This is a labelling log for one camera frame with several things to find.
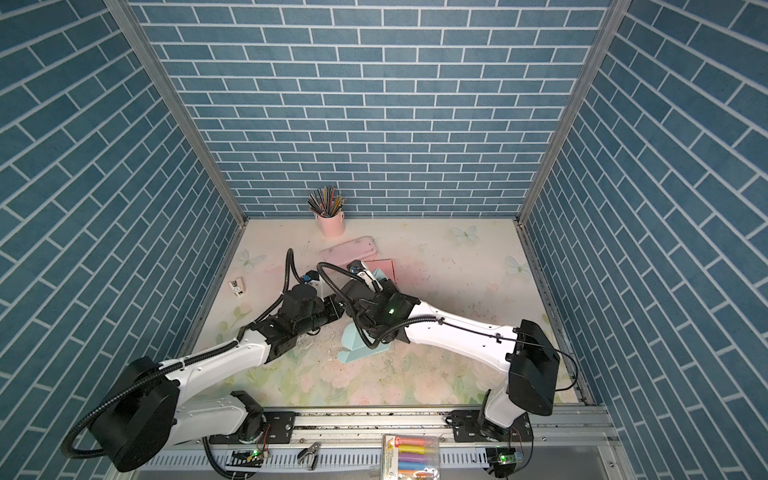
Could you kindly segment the light blue paper box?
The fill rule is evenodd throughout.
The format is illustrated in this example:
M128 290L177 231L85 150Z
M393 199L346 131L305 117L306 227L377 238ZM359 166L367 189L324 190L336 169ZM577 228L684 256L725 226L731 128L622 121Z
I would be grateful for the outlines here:
M338 353L337 358L344 364L380 354L390 349L388 344L379 344L375 349L366 347L353 323L345 327L341 337L341 345L342 349Z

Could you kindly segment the pink paper box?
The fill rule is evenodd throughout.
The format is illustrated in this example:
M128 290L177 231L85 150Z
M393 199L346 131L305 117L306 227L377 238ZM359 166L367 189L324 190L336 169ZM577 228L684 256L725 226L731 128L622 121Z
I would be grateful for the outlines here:
M376 280L388 279L397 282L395 263L391 259L368 259L363 265L370 271Z

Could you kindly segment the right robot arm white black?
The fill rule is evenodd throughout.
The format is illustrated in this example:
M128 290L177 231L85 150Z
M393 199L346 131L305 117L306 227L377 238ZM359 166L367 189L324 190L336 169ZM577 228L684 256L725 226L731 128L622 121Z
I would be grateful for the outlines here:
M478 422L486 430L508 431L527 414L554 410L562 353L539 324L494 325L440 310L398 290L389 280L368 285L350 280L339 298L358 332L373 348L401 341L462 355L503 375L486 393Z

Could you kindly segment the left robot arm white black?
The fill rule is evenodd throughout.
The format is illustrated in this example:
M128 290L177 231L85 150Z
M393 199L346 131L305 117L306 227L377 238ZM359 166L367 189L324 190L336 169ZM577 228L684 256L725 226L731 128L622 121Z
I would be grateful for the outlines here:
M195 396L235 374L263 366L291 350L300 336L340 319L344 304L299 284L237 335L191 356L131 362L108 394L65 435L69 459L106 456L120 472L148 463L168 446L213 436L258 443L267 431L263 407L243 390L218 400Z

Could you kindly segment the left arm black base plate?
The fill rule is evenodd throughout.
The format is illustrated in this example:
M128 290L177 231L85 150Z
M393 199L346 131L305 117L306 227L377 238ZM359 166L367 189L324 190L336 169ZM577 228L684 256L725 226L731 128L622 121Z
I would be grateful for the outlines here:
M214 445L289 444L296 417L297 414L293 411L267 411L257 423L248 419L246 427L240 427L230 435L213 435L209 442Z

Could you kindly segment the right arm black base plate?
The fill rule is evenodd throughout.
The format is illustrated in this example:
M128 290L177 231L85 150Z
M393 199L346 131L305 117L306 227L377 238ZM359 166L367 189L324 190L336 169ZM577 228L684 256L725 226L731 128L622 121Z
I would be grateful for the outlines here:
M527 413L515 419L510 427L490 422L479 408L452 410L447 414L445 422L457 443L530 442L534 437Z

